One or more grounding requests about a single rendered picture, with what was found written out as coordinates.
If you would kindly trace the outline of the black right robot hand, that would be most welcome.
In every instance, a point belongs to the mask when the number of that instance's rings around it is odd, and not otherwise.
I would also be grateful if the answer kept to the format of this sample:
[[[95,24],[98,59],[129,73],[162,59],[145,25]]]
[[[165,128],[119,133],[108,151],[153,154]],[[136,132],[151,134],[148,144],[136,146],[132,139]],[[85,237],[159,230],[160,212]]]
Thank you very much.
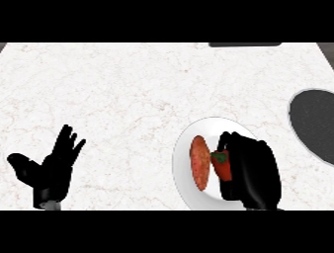
[[[228,167],[216,170],[227,201],[241,201],[250,211],[277,211],[281,181],[274,151],[264,140],[235,131],[221,135],[218,151],[228,154]]]

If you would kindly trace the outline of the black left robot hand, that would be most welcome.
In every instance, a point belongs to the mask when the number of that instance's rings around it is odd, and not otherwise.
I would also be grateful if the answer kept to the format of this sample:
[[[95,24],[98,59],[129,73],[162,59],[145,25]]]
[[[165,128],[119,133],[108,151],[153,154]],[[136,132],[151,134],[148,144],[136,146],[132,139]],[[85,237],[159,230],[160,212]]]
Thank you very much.
[[[73,166],[86,144],[77,140],[73,127],[65,125],[57,137],[52,154],[39,164],[23,153],[12,153],[8,161],[15,169],[17,177],[34,189],[34,208],[43,210],[42,204],[48,201],[62,202],[70,189]]]

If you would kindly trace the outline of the red bell pepper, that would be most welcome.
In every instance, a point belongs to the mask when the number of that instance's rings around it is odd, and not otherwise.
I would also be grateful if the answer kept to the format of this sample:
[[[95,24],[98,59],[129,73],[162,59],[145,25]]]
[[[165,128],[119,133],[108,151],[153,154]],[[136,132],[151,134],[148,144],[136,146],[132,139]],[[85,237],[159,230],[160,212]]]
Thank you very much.
[[[231,172],[231,160],[230,160],[230,151],[215,151],[212,153],[212,164],[215,167],[216,174],[224,182],[233,180]]]

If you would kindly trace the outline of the white round plate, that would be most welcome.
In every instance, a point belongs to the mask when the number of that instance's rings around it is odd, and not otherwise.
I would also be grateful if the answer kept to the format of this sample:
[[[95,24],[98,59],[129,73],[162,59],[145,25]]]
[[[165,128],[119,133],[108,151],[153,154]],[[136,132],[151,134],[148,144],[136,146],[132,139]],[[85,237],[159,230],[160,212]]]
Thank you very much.
[[[210,168],[209,183],[204,191],[199,190],[191,168],[190,148],[194,138],[204,137],[210,151],[218,149],[222,133],[237,132],[240,135],[256,139],[250,130],[235,121],[212,117],[193,123],[181,134],[175,145],[172,157],[173,179],[181,197],[193,210],[206,211],[243,211],[244,205],[240,201],[225,201],[221,194],[221,181],[215,168]]]

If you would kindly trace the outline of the dark grey frying pan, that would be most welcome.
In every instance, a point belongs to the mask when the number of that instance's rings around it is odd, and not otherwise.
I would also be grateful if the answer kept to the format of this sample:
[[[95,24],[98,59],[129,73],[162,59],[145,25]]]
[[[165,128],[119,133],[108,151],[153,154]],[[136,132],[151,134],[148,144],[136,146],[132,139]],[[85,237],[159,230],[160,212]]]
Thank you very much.
[[[290,102],[289,118],[303,145],[334,166],[334,93],[302,91]]]

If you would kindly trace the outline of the orange speckled oval food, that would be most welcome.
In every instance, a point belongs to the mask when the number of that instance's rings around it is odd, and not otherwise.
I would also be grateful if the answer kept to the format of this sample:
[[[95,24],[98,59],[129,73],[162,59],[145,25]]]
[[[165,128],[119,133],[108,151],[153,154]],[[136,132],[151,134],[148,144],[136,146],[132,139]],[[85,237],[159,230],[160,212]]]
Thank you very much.
[[[190,160],[194,182],[199,190],[204,191],[210,175],[210,149],[201,135],[194,138],[191,143]]]

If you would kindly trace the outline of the dark grey flat appliance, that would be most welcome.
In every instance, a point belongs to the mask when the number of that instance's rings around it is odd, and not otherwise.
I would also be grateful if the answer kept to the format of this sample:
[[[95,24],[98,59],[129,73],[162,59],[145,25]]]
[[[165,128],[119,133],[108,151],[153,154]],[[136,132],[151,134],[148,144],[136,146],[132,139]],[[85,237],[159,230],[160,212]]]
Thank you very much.
[[[281,42],[210,42],[212,47],[280,46]]]

